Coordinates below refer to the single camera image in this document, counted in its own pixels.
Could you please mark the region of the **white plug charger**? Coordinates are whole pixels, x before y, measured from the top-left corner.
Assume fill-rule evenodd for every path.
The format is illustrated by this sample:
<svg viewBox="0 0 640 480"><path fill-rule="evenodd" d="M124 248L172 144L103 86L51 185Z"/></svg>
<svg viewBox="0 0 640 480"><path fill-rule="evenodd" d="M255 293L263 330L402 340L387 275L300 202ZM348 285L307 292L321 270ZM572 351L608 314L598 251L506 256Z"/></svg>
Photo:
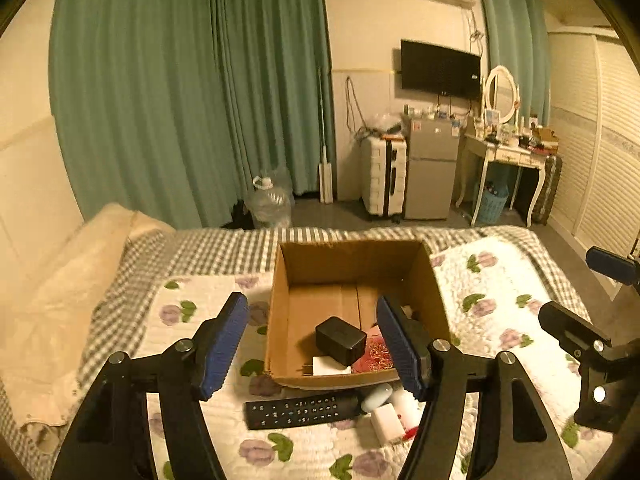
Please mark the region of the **white plug charger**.
<svg viewBox="0 0 640 480"><path fill-rule="evenodd" d="M350 375L352 368L335 361L330 356L314 356L309 363L305 363L300 369L303 376L336 376Z"/></svg>

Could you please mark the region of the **green curtain left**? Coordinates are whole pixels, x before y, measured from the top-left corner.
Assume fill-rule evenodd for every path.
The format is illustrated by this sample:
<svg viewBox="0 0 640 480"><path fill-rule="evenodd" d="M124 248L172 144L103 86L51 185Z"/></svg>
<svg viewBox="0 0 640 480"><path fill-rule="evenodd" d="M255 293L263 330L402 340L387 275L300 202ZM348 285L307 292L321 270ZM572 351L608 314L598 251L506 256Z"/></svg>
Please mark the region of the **green curtain left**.
<svg viewBox="0 0 640 480"><path fill-rule="evenodd" d="M324 0L55 0L49 92L81 214L223 226L254 177L335 155Z"/></svg>

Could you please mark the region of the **white louvred wardrobe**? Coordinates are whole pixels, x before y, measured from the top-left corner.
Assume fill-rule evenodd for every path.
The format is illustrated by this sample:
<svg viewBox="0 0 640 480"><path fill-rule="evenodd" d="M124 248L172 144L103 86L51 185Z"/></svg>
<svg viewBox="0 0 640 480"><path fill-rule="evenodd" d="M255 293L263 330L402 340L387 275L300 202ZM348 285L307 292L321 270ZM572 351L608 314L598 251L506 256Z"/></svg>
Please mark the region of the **white louvred wardrobe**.
<svg viewBox="0 0 640 480"><path fill-rule="evenodd" d="M550 126L562 174L552 218L583 248L632 251L639 234L639 73L620 41L552 32Z"/></svg>

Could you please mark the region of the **black TV remote control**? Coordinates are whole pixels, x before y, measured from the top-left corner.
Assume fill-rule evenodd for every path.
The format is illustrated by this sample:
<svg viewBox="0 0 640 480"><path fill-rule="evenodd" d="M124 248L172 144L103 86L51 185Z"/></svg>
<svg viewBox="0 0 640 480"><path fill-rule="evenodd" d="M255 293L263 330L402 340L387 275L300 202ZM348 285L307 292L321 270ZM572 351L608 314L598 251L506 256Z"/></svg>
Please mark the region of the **black TV remote control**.
<svg viewBox="0 0 640 480"><path fill-rule="evenodd" d="M264 402L246 402L244 417L249 430L291 429L332 424L362 414L356 390L342 390Z"/></svg>

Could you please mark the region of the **white square charger block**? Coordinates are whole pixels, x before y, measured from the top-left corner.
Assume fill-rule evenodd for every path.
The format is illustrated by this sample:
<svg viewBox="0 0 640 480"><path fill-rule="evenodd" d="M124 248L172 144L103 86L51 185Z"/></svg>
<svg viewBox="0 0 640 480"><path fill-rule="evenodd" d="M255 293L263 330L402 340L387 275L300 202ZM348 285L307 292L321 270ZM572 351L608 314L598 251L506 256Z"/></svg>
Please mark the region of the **white square charger block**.
<svg viewBox="0 0 640 480"><path fill-rule="evenodd" d="M406 430L392 404L381 405L371 412L371 424L380 445L399 443L404 440Z"/></svg>

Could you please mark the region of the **white mop stick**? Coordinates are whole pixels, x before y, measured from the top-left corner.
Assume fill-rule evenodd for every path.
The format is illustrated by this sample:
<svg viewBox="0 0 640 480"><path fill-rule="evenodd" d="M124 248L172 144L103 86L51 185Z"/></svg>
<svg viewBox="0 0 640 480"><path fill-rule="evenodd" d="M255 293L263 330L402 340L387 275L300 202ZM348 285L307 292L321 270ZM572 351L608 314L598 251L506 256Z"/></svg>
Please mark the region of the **white mop stick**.
<svg viewBox="0 0 640 480"><path fill-rule="evenodd" d="M317 82L318 82L318 97L319 97L319 114L320 114L320 142L321 142L321 155L320 164L318 167L319 173L319 188L320 188L320 202L322 204L333 203L333 176L332 165L329 162L328 147L326 146L326 123L324 118L324 94L322 86L322 73L321 68L317 70Z"/></svg>

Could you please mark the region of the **white dressing table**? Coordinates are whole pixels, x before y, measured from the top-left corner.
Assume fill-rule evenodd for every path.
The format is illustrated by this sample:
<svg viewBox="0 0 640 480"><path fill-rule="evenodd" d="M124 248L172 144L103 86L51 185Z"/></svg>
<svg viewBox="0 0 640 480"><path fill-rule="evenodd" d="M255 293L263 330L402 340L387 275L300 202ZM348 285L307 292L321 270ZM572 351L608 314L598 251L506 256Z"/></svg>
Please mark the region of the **white dressing table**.
<svg viewBox="0 0 640 480"><path fill-rule="evenodd" d="M488 173L488 167L492 162L500 162L500 164L506 164L510 166L518 167L518 177L514 186L514 192L510 207L513 207L516 194L520 188L520 182L522 178L522 171L524 169L537 169L538 181L533 194L532 199L529 202L529 207L526 217L526 226L530 228L533 224L533 212L540 196L542 188L544 187L544 180L546 180L546 160L547 157L543 154L536 154L525 148L509 148L503 144L493 144L477 138L476 136L470 136L466 134L462 140L462 154L460 155L458 165L460 167L460 191L458 199L456 200L456 207L460 208L464 202L466 192L466 179L470 172L470 157L475 156L482 161L480 164L480 184L478 185L478 199L475 208L472 210L470 225L475 226L478 215L480 214L480 203L482 202L482 196L484 192L485 181Z"/></svg>

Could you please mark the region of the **black power adapter block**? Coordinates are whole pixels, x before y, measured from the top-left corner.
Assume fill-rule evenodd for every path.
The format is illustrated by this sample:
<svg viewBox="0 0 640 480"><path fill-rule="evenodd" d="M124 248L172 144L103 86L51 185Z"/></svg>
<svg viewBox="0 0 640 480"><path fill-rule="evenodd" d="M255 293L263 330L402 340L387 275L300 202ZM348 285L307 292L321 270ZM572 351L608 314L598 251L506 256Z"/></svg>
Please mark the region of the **black power adapter block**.
<svg viewBox="0 0 640 480"><path fill-rule="evenodd" d="M344 366L354 364L366 350L367 334L337 316L317 325L314 336L318 350Z"/></svg>

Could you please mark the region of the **clear water jug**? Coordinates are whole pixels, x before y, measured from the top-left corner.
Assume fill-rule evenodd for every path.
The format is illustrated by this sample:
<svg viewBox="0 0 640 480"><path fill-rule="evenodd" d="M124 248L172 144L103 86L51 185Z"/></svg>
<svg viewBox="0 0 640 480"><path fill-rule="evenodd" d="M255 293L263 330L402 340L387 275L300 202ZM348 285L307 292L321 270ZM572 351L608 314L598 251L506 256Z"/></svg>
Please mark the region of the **clear water jug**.
<svg viewBox="0 0 640 480"><path fill-rule="evenodd" d="M256 176L252 181L253 192L246 206L256 229L287 229L291 225L292 195L280 179L273 176Z"/></svg>

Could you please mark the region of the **white oval vanity mirror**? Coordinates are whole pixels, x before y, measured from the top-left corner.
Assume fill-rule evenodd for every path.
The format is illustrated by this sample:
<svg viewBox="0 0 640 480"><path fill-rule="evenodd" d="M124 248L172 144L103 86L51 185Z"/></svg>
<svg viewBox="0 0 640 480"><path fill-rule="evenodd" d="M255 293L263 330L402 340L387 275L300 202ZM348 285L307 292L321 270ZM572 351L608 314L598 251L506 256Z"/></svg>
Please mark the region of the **white oval vanity mirror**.
<svg viewBox="0 0 640 480"><path fill-rule="evenodd" d="M497 65L485 79L483 90L483 116L486 126L498 126L515 117L518 104L518 86L503 65Z"/></svg>

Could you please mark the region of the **pale blue oval case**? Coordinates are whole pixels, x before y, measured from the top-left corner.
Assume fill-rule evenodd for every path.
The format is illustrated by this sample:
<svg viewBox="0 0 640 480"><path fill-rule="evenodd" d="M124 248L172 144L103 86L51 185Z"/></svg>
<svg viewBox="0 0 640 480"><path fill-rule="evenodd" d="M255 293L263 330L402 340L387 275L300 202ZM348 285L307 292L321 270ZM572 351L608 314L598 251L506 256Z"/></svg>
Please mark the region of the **pale blue oval case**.
<svg viewBox="0 0 640 480"><path fill-rule="evenodd" d="M360 410L369 414L384 405L393 394L394 388L391 384L378 384L363 391L360 400Z"/></svg>

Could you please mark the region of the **red and clear packet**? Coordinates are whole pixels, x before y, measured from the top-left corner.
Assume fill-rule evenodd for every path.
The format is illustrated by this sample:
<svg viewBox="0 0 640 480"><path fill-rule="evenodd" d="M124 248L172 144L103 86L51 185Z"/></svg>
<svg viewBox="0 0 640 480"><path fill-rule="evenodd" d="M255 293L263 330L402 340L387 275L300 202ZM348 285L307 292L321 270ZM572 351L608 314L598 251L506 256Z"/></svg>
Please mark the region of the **red and clear packet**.
<svg viewBox="0 0 640 480"><path fill-rule="evenodd" d="M390 396L390 404L393 405L401 426L405 430L404 439L412 439L418 432L422 419L419 402L411 392L397 389Z"/></svg>

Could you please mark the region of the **silver mini fridge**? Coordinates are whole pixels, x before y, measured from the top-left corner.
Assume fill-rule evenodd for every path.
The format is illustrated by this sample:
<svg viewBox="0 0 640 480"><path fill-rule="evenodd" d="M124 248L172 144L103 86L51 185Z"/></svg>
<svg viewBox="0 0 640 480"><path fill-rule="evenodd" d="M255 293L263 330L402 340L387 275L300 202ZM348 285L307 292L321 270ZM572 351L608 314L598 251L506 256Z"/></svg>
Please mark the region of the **silver mini fridge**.
<svg viewBox="0 0 640 480"><path fill-rule="evenodd" d="M444 220L448 217L456 180L459 136L451 122L416 119L409 122L405 218Z"/></svg>

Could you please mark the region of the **brown cardboard box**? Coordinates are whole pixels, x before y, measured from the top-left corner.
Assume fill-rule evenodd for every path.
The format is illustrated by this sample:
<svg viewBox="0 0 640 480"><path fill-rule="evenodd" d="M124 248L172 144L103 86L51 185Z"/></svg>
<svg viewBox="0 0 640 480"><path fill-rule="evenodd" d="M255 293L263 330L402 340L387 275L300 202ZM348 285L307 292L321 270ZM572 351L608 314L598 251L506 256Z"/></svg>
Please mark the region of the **brown cardboard box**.
<svg viewBox="0 0 640 480"><path fill-rule="evenodd" d="M445 306L422 240L337 240L280 244L276 252L265 371L279 385L342 390L396 382L396 370L312 376L303 367L321 351L317 325L331 316L360 330L376 322L385 296L412 309L433 338L450 337Z"/></svg>

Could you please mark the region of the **white floral quilted blanket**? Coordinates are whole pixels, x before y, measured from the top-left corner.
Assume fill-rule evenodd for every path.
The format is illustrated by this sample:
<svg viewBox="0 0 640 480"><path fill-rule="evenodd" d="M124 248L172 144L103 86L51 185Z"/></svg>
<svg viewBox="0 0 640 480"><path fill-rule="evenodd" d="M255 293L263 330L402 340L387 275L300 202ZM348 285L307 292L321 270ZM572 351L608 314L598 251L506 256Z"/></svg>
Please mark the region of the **white floral quilted blanket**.
<svg viewBox="0 0 640 480"><path fill-rule="evenodd" d="M509 350L518 357L548 408L573 477L586 478L612 438L574 422L578 363L539 326L538 311L550 296L524 252L500 238L484 237L436 250L431 262L451 342L478 356ZM224 385L203 408L226 475L231 479L396 478L409 443L378 438L378 430L390 418L387 412L307 428L247 428L243 414L247 401L285 396L265 370L271 286L267 272L182 274L163 281L152 300L140 354L152 356L193 335L232 292L242 292L250 303L250 320Z"/></svg>

